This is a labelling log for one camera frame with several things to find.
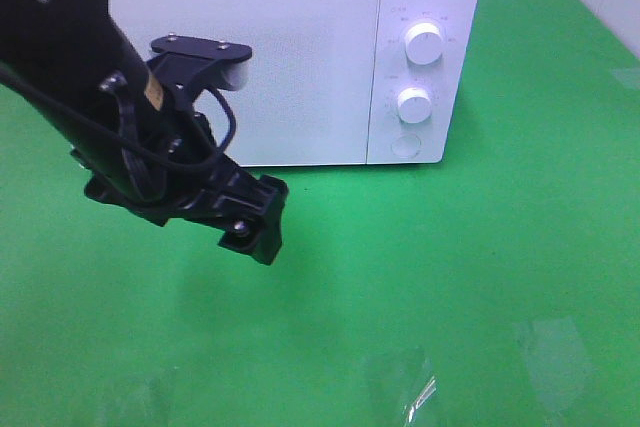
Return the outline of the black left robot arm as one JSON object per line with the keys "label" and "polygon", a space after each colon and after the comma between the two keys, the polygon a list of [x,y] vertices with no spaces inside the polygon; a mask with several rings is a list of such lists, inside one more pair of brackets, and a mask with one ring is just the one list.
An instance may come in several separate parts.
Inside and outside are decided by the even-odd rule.
{"label": "black left robot arm", "polygon": [[72,146],[91,177],[85,195],[155,225],[174,218],[220,229],[223,248],[271,264],[282,245],[287,184],[254,177],[216,138],[195,101],[224,113],[250,47],[167,35],[140,57],[109,0],[1,0],[1,82]]}

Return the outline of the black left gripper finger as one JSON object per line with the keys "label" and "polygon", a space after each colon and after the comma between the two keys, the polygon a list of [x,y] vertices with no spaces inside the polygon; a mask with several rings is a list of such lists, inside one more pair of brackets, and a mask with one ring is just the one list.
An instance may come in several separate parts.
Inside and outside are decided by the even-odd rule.
{"label": "black left gripper finger", "polygon": [[221,211],[226,226],[218,245],[271,265],[282,247],[281,218],[288,194],[287,184],[269,175],[256,179],[247,194],[225,194]]}

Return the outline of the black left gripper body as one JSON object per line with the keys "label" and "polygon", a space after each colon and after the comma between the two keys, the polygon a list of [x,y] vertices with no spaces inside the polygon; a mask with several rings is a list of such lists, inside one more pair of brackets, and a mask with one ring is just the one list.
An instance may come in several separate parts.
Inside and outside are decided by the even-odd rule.
{"label": "black left gripper body", "polygon": [[118,105],[115,142],[123,177],[94,171],[86,196],[159,226],[183,218],[225,227],[222,197],[236,190],[247,194],[256,179],[225,153],[236,119],[224,90],[208,86],[191,93],[167,86],[149,63],[141,82],[117,70],[100,88]]}

